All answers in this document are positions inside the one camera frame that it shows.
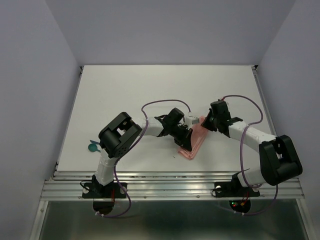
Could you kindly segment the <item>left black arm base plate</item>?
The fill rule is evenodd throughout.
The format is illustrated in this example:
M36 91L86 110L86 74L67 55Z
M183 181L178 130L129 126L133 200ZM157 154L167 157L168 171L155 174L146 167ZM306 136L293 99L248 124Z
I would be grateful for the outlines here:
M80 186L83 199L125 199L127 197L116 181L102 187L97 187L91 181L81 182Z

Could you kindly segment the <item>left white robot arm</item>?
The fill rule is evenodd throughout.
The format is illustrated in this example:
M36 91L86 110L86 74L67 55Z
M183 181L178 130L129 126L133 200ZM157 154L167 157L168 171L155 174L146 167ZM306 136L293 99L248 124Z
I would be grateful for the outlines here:
M131 118L126 112L120 113L98 135L100 160L92 176L91 189L100 197L111 193L110 183L114 181L116 161L127 154L142 136L158 138L169 135L182 149L191 151L191 126L198 122L197 117L185 116L176 107L168 114L147 119Z

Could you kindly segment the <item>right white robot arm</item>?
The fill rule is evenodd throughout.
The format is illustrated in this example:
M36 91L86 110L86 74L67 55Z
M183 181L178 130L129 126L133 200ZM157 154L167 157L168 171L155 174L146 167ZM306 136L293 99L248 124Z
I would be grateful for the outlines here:
M242 195L248 187L256 188L263 184L276 186L303 172L298 153L289 136L268 134L252 127L239 117L231 117L224 100L210 104L209 113L201 126L240 142L241 171L233 175L229 182L231 192L235 195ZM259 166L244 169L243 145L258 153Z

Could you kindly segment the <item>pink satin napkin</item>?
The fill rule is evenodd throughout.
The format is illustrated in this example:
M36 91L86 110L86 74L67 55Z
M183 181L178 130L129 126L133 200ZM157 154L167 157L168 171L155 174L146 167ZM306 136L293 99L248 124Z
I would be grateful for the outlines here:
M178 154L182 157L184 157L187 160L193 160L197 153L199 152L203 142L205 141L207 135L208 135L208 130L204 127L202 127L202 123L204 122L205 117L201 116L199 118L199 123L193 125L191 127L192 129L192 135L191 135L191 147L192 150L188 151L180 147L178 149Z

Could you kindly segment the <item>teal plastic utensil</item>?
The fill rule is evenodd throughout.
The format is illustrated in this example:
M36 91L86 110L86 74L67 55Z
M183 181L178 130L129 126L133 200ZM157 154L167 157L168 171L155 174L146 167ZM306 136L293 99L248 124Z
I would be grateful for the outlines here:
M100 142L97 142L97 141L94 141L94 140L89 140L92 144L95 144L95 145L99 145Z

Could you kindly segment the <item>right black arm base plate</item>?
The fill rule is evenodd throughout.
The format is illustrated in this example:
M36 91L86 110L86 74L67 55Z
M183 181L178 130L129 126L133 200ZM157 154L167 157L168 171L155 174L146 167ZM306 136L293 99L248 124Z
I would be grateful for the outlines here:
M216 198L242 198L259 197L259 191L253 191L250 187L233 184L231 181L218 181L214 183L211 195Z

